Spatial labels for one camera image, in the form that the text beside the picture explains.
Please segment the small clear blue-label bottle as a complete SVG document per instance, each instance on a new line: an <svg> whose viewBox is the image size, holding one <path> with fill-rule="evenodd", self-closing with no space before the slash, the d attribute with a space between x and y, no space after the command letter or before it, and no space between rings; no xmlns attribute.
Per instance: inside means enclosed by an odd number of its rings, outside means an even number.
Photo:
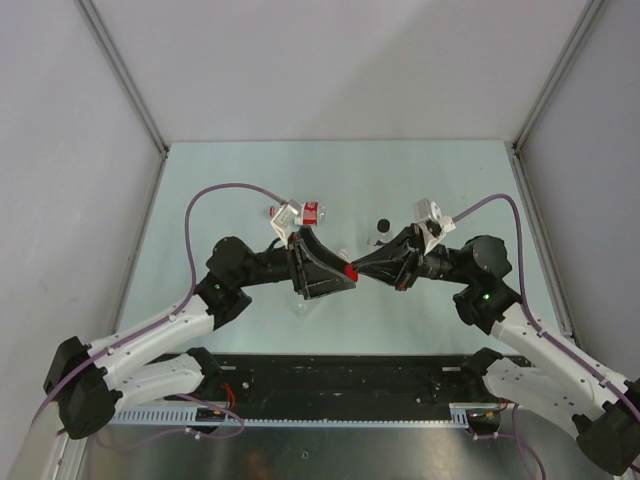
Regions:
<svg viewBox="0 0 640 480"><path fill-rule="evenodd" d="M367 239L367 245L369 246L369 248L371 250L375 250L377 248L380 248L386 244L388 244L392 239L393 239L393 233L391 230L391 224L390 224L390 231L387 233L381 233L377 230L375 225L375 228L370 232L369 237Z"/></svg>

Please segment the red bottle cap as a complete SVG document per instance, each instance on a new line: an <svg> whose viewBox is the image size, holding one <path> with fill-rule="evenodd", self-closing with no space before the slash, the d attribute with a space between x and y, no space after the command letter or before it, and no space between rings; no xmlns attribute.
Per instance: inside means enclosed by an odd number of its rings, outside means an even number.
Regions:
<svg viewBox="0 0 640 480"><path fill-rule="evenodd" d="M344 274L354 282L357 282L359 279L357 271L353 268L351 264L347 264L344 268Z"/></svg>

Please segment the black bottle cap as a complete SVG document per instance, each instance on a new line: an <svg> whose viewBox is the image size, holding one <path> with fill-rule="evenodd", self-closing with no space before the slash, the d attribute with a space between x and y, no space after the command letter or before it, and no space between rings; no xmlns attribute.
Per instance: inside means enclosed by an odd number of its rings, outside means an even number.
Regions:
<svg viewBox="0 0 640 480"><path fill-rule="evenodd" d="M380 219L377 222L376 228L381 233L387 233L390 231L390 222L387 219Z"/></svg>

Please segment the large clear unlabeled bottle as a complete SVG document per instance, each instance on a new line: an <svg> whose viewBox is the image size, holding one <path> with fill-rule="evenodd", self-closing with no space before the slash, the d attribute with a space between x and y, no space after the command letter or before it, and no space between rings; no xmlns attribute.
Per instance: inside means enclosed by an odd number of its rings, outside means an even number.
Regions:
<svg viewBox="0 0 640 480"><path fill-rule="evenodd" d="M349 257L347 259L341 257L339 255L339 251L338 256L345 262L349 261ZM298 318L309 316L319 306L320 303L320 299L305 300L303 296L296 293L293 294L291 300L292 311Z"/></svg>

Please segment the clear red-label bottle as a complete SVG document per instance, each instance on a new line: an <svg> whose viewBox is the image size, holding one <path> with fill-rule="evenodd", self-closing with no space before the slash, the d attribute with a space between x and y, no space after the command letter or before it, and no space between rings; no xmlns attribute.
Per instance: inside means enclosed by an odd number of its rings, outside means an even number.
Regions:
<svg viewBox="0 0 640 480"><path fill-rule="evenodd" d="M299 204L302 205L302 213L301 213L300 219L296 221L296 226L317 226L319 223L321 223L324 220L326 210L325 210L325 207L320 202L306 201ZM268 208L267 210L268 216L269 216L269 209L273 206L270 206Z"/></svg>

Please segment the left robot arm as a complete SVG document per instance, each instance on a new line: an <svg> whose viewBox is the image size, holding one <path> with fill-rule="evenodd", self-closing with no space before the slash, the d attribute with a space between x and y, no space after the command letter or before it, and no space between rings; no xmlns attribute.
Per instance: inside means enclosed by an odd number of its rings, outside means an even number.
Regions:
<svg viewBox="0 0 640 480"><path fill-rule="evenodd" d="M159 318L87 344L73 336L57 347L43 389L71 439L89 437L117 413L147 401L191 393L214 397L221 369L205 348L171 361L159 358L235 320L251 303L244 288L287 282L303 300L314 300L350 290L358 280L355 267L324 247L309 227L294 232L286 246L259 253L225 237L206 266L186 298Z"/></svg>

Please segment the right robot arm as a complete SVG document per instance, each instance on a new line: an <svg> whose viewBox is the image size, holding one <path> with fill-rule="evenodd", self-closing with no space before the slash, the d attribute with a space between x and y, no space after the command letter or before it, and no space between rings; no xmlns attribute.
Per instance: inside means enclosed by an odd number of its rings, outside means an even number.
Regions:
<svg viewBox="0 0 640 480"><path fill-rule="evenodd" d="M639 383L608 368L533 315L523 290L504 280L512 266L503 240L477 236L460 249L428 249L412 225L353 264L355 272L398 291L417 279L463 285L453 302L459 318L516 350L531 367L484 349L461 376L473 401L491 394L554 423L603 471L621 476L639 457Z"/></svg>

